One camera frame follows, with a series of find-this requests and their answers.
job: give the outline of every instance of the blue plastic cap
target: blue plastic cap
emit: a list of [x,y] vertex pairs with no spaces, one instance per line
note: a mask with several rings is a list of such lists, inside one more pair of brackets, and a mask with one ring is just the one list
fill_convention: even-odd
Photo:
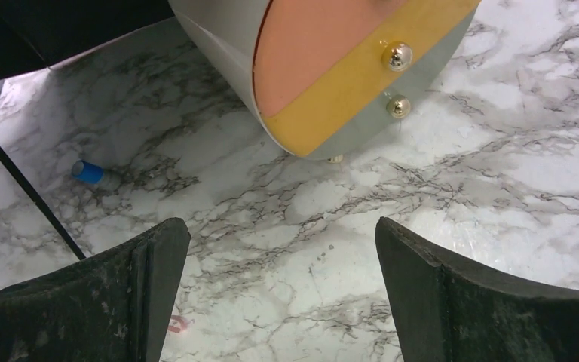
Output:
[[84,183],[96,184],[103,178],[103,169],[95,164],[80,160],[72,166],[72,176]]

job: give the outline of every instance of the marble floor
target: marble floor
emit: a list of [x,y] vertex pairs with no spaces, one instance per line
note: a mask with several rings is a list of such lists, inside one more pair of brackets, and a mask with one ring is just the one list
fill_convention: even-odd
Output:
[[[380,216],[579,289],[579,0],[484,0],[427,100],[341,164],[279,150],[173,20],[7,80],[0,143],[87,255],[188,223],[162,361],[402,360]],[[73,262],[0,165],[0,289]]]

